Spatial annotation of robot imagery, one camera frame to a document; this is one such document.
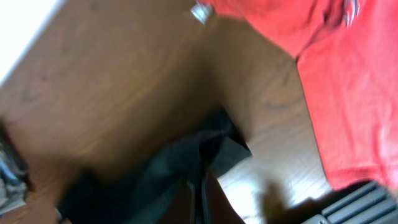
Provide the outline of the black polo shirt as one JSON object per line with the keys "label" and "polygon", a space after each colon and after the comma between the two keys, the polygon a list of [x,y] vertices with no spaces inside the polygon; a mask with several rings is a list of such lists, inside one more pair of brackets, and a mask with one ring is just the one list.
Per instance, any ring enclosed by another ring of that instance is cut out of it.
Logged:
{"label": "black polo shirt", "polygon": [[57,207],[60,223],[158,223],[183,178],[199,179],[197,222],[207,217],[204,181],[208,171],[217,180],[251,152],[228,114],[212,113],[199,127],[166,144],[155,156],[124,177],[101,183],[83,174],[65,192]]}

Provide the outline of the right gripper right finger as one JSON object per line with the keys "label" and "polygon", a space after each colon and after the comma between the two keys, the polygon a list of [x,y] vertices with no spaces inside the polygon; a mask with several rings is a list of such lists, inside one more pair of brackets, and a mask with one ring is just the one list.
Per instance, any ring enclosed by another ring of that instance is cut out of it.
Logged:
{"label": "right gripper right finger", "polygon": [[244,224],[243,219],[231,206],[216,176],[208,171],[204,181],[207,217],[214,224]]}

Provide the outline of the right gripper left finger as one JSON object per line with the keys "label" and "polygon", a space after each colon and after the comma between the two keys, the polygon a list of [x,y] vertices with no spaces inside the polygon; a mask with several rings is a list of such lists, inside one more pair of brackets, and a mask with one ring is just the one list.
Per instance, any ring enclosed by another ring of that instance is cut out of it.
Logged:
{"label": "right gripper left finger", "polygon": [[197,190],[199,179],[183,178],[158,224],[195,224],[197,222]]}

